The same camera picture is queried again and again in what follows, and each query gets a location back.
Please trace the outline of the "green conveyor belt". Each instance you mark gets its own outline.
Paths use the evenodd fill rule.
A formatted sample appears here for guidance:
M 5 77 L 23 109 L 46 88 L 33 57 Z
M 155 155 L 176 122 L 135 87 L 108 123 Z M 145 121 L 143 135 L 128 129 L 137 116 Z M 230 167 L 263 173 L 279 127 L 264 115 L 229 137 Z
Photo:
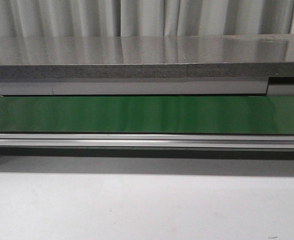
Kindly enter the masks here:
M 4 132 L 294 135 L 294 96 L 5 96 Z

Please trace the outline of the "grey stone counter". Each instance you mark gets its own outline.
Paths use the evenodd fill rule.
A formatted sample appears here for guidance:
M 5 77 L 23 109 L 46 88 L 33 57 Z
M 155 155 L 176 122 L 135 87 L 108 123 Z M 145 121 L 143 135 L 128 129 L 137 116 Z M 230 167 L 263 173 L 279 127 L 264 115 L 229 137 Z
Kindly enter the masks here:
M 0 96 L 294 96 L 294 34 L 0 37 Z

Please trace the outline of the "white pleated curtain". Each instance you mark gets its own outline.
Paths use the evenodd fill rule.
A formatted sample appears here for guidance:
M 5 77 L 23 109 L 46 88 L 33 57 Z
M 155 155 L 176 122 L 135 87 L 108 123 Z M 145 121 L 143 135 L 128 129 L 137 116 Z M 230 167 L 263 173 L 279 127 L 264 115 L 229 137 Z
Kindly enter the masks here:
M 0 37 L 294 34 L 294 0 L 0 0 Z

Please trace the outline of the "aluminium conveyor frame rail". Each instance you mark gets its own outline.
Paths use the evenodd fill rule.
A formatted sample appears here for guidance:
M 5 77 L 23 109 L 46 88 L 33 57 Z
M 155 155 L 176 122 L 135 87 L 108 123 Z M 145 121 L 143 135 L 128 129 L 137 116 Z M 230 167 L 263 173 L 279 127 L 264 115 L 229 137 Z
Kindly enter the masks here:
M 294 135 L 0 133 L 0 147 L 294 150 Z

